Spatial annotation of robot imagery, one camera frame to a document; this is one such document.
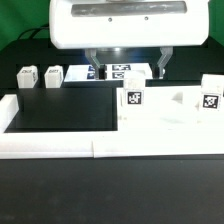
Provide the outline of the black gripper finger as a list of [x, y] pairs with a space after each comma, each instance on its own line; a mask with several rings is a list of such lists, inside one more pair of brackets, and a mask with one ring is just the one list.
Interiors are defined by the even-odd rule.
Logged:
[[85, 57], [89, 61], [89, 63], [95, 69], [95, 79], [96, 80], [104, 80], [106, 78], [106, 66], [101, 64], [97, 59], [97, 50], [96, 49], [86, 49]]
[[173, 55], [172, 47], [161, 47], [160, 48], [161, 56], [152, 69], [152, 75], [154, 79], [162, 79], [164, 76], [164, 68], [171, 59]]

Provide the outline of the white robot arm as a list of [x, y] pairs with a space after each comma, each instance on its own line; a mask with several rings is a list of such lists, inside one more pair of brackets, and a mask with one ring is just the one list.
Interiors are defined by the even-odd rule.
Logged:
[[99, 49], [158, 47], [153, 75], [161, 78], [174, 47], [207, 39], [209, 1], [50, 0], [50, 39], [59, 49], [83, 49], [97, 79], [105, 77]]

